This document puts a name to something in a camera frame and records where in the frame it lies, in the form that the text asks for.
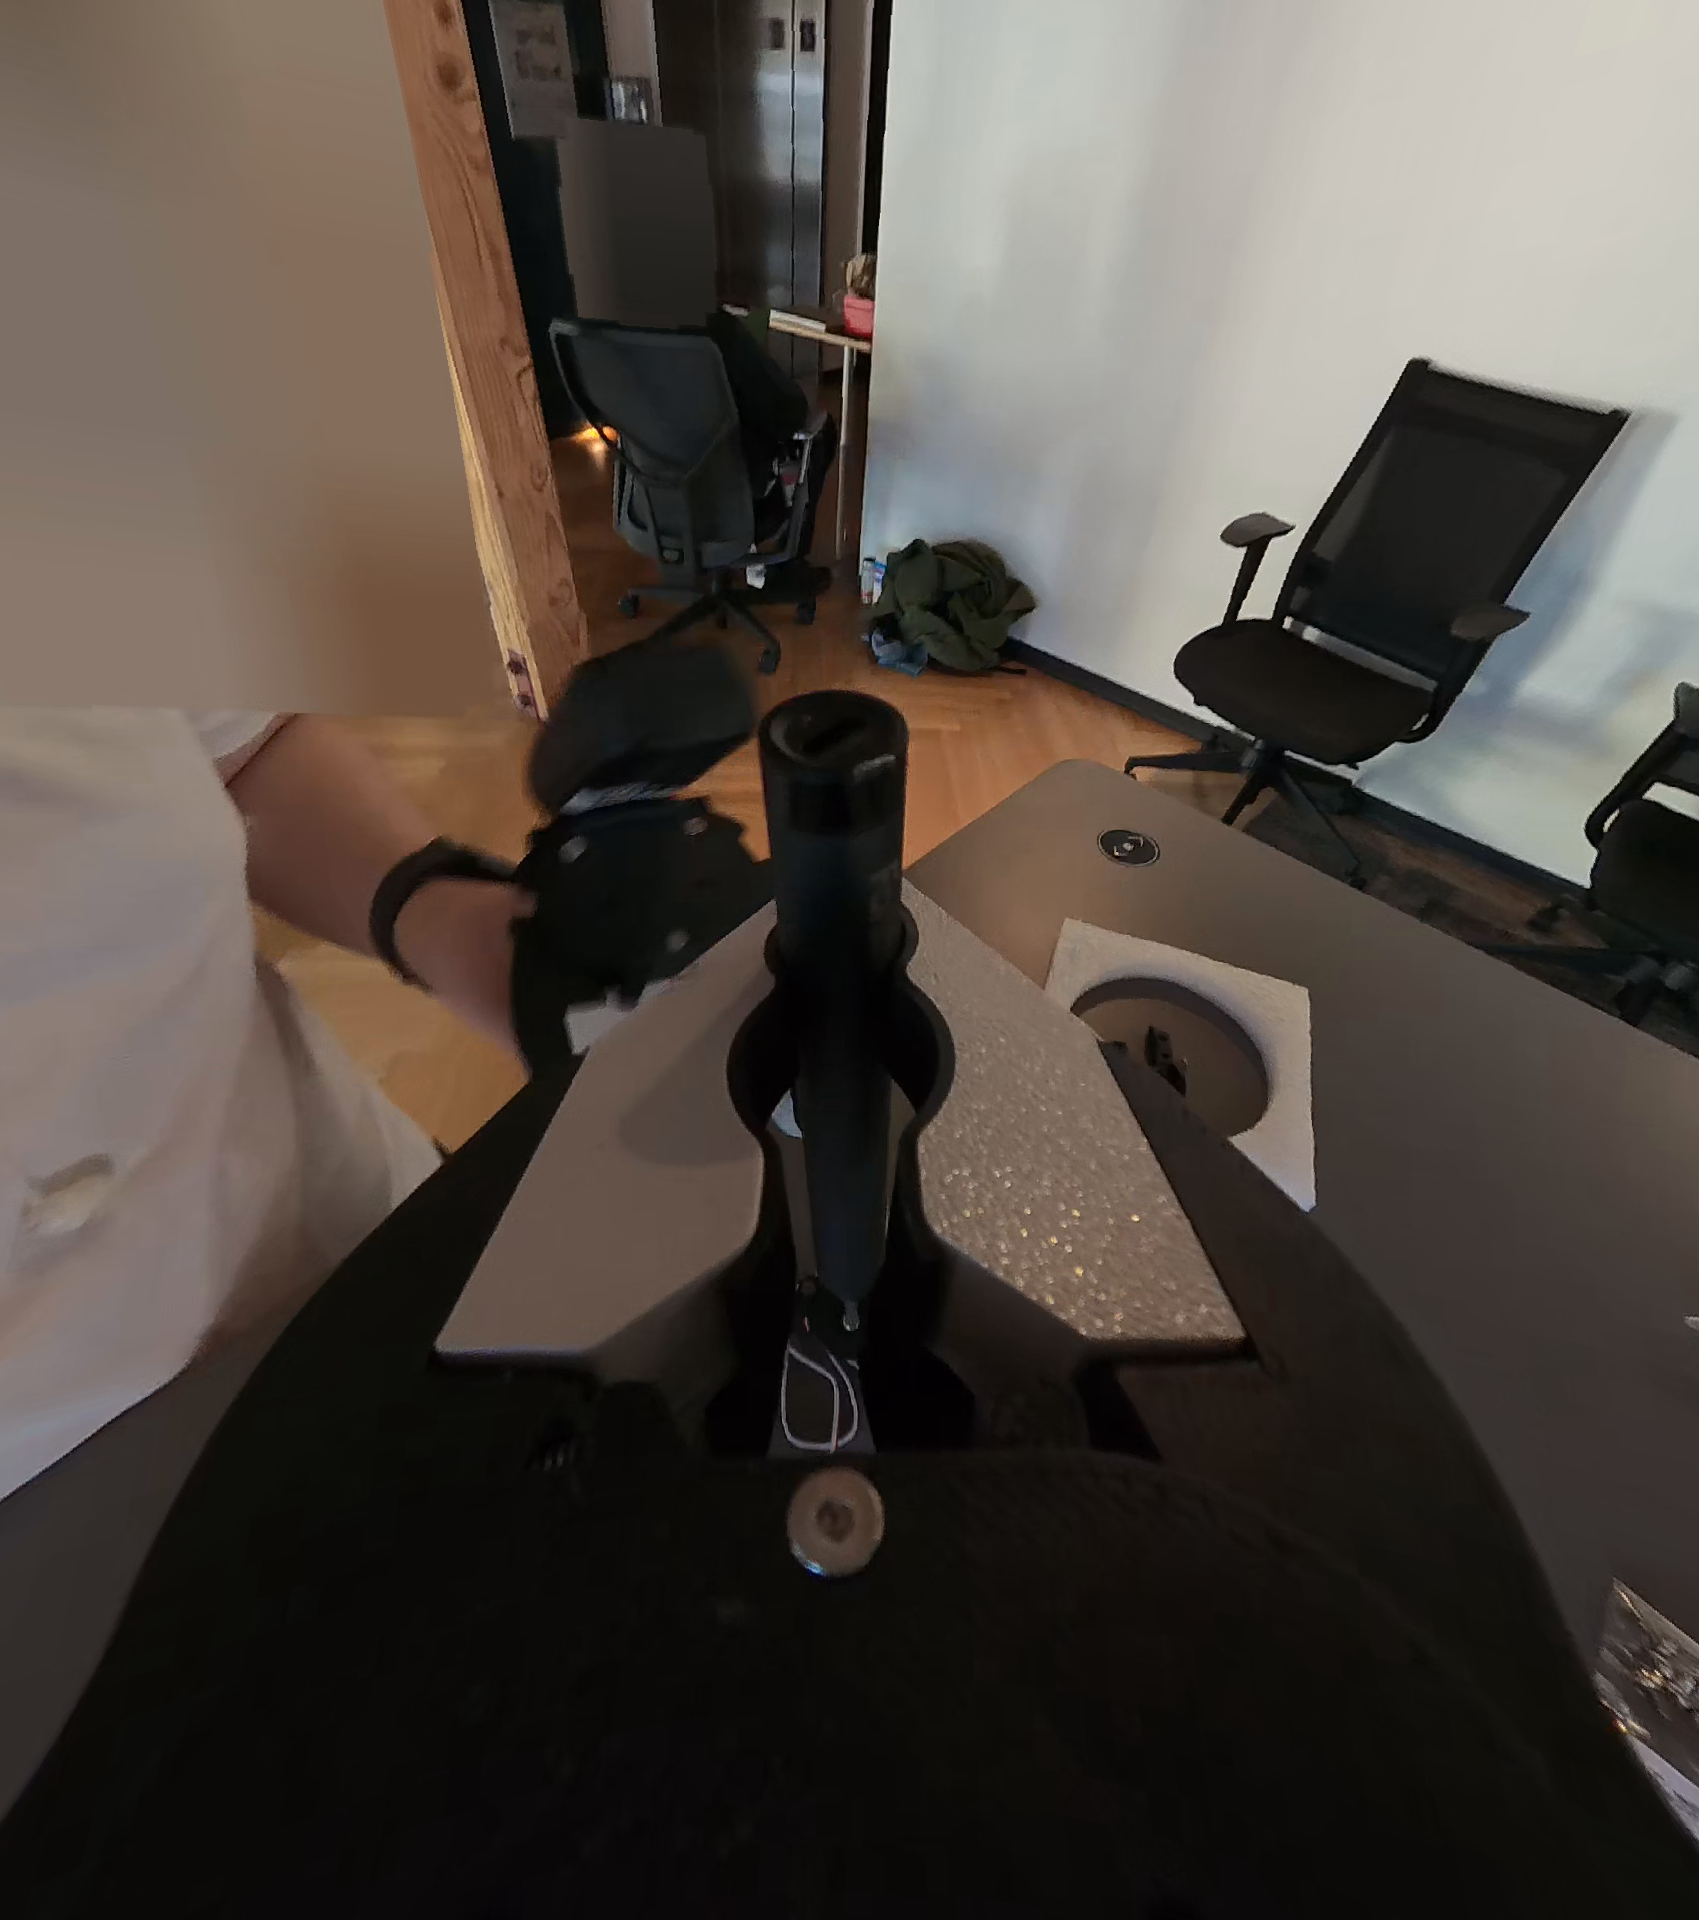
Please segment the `green cloth bundle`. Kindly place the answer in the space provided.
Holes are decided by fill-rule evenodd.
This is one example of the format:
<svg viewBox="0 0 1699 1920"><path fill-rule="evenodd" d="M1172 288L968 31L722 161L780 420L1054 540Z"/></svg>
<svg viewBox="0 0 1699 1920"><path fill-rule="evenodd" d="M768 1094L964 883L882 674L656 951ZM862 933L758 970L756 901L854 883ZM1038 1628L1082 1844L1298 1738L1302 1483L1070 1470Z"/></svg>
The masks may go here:
<svg viewBox="0 0 1699 1920"><path fill-rule="evenodd" d="M912 540L886 556L866 627L876 667L992 677L1038 611L1032 588L982 540Z"/></svg>

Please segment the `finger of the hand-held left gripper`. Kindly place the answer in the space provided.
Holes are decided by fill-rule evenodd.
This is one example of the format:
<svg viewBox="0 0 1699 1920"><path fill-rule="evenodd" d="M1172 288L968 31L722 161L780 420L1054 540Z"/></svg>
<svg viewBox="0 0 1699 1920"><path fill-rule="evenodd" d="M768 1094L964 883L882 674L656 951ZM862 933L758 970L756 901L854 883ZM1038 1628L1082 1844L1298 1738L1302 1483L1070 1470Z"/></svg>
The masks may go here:
<svg viewBox="0 0 1699 1920"><path fill-rule="evenodd" d="M578 1003L566 1009L566 1039L572 1054L588 1054L606 1034L624 1023L636 1010L652 1004L676 988L676 978L654 978L644 985L634 999L608 995L598 1000Z"/></svg>

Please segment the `white foam piece with cutout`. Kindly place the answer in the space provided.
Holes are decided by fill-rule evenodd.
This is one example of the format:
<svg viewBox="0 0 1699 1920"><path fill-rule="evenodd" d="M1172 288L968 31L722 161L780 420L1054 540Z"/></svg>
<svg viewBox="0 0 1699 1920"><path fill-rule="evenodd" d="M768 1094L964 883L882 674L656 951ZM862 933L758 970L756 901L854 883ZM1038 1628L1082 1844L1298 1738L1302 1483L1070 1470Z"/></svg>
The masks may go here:
<svg viewBox="0 0 1699 1920"><path fill-rule="evenodd" d="M1114 1003L1198 1019L1242 1063L1232 1085L1244 1093L1220 1100L1218 1077L1188 1059L1188 1102L1296 1206L1316 1209L1314 1021L1306 986L1192 948L1066 921L1048 995L1080 1019Z"/></svg>

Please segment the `person's left forearm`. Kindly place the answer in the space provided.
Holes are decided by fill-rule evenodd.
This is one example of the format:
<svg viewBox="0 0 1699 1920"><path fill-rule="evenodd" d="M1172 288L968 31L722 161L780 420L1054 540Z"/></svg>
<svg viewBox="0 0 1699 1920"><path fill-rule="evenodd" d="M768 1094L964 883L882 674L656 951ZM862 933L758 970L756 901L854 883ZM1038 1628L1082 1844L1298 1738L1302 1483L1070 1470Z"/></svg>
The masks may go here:
<svg viewBox="0 0 1699 1920"><path fill-rule="evenodd" d="M326 716L274 721L216 768L244 829L252 907L310 940L376 955L386 874L436 839L400 780Z"/></svg>

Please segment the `person's left hand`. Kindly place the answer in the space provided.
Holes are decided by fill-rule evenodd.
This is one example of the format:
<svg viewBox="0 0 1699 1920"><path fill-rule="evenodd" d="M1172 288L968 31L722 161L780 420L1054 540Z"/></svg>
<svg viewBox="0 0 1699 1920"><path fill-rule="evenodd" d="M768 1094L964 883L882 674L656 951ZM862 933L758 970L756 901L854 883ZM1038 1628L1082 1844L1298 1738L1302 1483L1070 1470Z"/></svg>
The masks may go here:
<svg viewBox="0 0 1699 1920"><path fill-rule="evenodd" d="M438 877L394 924L396 951L422 990L512 1059L522 1056L512 1017L516 930L532 912L532 897L508 880Z"/></svg>

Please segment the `white side table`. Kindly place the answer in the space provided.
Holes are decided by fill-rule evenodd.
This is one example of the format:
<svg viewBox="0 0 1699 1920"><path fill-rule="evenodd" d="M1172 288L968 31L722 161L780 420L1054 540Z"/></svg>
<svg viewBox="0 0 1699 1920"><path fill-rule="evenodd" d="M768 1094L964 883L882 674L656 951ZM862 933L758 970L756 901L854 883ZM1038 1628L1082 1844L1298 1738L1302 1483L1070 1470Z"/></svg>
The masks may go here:
<svg viewBox="0 0 1699 1920"><path fill-rule="evenodd" d="M834 392L840 445L834 478L832 556L840 564L852 564L860 552L866 373L874 343L850 333L822 309L772 306L768 311L768 330L774 339L816 349L822 361L836 357Z"/></svg>

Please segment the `wood edged desk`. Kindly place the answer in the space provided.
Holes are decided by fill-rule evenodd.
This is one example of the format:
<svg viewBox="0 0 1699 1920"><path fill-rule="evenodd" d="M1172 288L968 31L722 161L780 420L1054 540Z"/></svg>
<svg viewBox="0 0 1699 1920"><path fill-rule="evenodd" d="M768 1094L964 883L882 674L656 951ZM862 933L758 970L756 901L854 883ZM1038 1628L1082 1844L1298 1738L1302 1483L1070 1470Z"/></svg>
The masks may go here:
<svg viewBox="0 0 1699 1920"><path fill-rule="evenodd" d="M910 880L1310 990L1312 1214L1108 1059L1252 1358L800 1571L792 1461L432 1356L570 1069L0 1514L0 1916L1699 1916L1590 1676L1699 1640L1699 1063L1088 762Z"/></svg>

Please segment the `black servo motor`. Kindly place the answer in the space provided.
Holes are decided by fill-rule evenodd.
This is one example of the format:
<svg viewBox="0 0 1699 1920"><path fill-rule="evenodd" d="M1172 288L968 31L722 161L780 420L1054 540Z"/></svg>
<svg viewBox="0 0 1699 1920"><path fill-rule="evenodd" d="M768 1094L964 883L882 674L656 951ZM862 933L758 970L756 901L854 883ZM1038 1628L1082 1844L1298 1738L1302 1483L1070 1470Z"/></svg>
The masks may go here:
<svg viewBox="0 0 1699 1920"><path fill-rule="evenodd" d="M788 1332L770 1360L772 1457L822 1466L852 1453L874 1453L862 1326L810 1275L796 1280Z"/></svg>

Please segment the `person in white shirt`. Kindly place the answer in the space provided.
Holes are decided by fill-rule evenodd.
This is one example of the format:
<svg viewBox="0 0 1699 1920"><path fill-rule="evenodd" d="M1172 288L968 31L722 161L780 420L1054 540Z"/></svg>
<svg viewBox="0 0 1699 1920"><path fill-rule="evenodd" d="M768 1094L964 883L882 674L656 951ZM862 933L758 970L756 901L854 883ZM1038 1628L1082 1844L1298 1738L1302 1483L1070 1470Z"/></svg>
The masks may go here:
<svg viewBox="0 0 1699 1920"><path fill-rule="evenodd" d="M0 1502L440 1167L258 953L268 713L0 707Z"/></svg>

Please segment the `black precision screwdriver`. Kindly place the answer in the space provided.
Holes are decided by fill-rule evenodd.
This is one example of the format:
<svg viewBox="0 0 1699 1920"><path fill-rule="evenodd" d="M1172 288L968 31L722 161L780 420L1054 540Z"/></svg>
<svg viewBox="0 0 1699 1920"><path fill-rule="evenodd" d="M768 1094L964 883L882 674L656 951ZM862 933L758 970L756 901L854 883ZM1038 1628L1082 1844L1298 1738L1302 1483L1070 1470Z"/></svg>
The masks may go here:
<svg viewBox="0 0 1699 1920"><path fill-rule="evenodd" d="M796 1048L816 1282L862 1349L892 1192L892 1025L906 944L910 732L852 688L802 693L760 732L774 975Z"/></svg>

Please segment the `black wrist watch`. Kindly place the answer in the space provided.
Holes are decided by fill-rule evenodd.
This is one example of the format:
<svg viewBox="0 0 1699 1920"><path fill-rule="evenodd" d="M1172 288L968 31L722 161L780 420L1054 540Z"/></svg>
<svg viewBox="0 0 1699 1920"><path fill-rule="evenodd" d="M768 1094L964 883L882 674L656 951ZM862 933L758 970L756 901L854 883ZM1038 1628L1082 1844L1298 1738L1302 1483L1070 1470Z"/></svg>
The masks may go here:
<svg viewBox="0 0 1699 1920"><path fill-rule="evenodd" d="M412 901L436 883L466 883L510 887L518 868L486 850L440 834L422 849L400 858L378 883L368 908L368 940L382 967L408 988L430 993L432 986L402 951L400 918Z"/></svg>

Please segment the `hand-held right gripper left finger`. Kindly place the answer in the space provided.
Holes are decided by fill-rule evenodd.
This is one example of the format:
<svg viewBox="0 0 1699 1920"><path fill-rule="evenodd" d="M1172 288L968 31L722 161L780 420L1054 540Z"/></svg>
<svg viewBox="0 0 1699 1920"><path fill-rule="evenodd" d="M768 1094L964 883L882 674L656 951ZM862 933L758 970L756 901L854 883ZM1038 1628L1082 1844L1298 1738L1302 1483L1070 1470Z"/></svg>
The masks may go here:
<svg viewBox="0 0 1699 1920"><path fill-rule="evenodd" d="M730 1060L772 930L748 918L592 1044L434 1339L442 1369L654 1388L696 1453L766 1453L772 1413L736 1424L790 1324L794 1231Z"/></svg>

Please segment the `wooden pillar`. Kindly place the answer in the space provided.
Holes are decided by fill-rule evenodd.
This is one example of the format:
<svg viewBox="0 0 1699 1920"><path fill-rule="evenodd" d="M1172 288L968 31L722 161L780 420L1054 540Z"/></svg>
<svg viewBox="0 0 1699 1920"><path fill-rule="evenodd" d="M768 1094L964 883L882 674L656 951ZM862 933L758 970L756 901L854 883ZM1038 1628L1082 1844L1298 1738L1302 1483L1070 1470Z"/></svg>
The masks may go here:
<svg viewBox="0 0 1699 1920"><path fill-rule="evenodd" d="M460 3L384 3L510 693L542 723L590 656L478 66Z"/></svg>

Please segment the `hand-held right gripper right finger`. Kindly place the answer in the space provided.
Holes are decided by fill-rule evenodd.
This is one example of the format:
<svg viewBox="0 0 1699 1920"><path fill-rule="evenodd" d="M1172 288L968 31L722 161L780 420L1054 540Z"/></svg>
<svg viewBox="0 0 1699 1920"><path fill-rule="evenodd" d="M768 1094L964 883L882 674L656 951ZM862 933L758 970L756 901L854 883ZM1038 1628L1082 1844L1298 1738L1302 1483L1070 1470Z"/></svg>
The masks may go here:
<svg viewBox="0 0 1699 1920"><path fill-rule="evenodd" d="M904 1448L1148 1448L1126 1373L1244 1320L1100 1040L914 883L886 1012L908 1106L870 1398Z"/></svg>

